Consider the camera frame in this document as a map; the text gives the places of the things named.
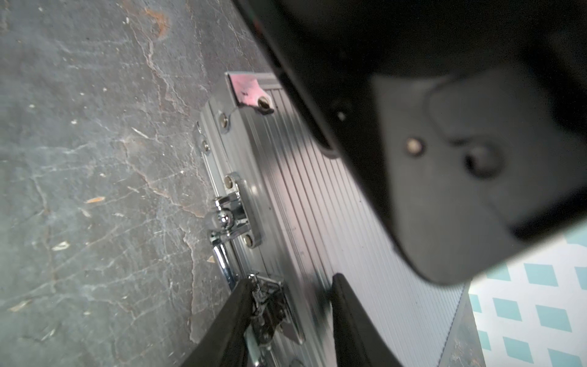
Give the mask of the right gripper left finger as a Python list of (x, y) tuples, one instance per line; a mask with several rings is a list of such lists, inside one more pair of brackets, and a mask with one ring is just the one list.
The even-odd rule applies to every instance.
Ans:
[(181, 366), (247, 366), (245, 333), (252, 314), (252, 281), (240, 280), (204, 338)]

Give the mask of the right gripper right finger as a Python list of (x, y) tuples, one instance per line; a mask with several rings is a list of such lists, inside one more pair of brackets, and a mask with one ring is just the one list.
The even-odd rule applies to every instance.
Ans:
[(333, 337), (338, 366), (399, 366), (345, 276), (333, 275)]

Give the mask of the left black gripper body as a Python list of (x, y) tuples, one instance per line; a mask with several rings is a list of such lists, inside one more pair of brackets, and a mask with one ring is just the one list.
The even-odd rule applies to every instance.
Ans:
[(400, 254), (469, 280), (586, 220), (584, 1), (237, 1)]

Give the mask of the silver aluminium poker case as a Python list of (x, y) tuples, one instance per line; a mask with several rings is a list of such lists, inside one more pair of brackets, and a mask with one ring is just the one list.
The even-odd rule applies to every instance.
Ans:
[(434, 286), (412, 271), (274, 75), (224, 74), (197, 128), (214, 190), (215, 257), (230, 286), (253, 285), (250, 365), (336, 365), (337, 274), (401, 365), (448, 365), (464, 287)]

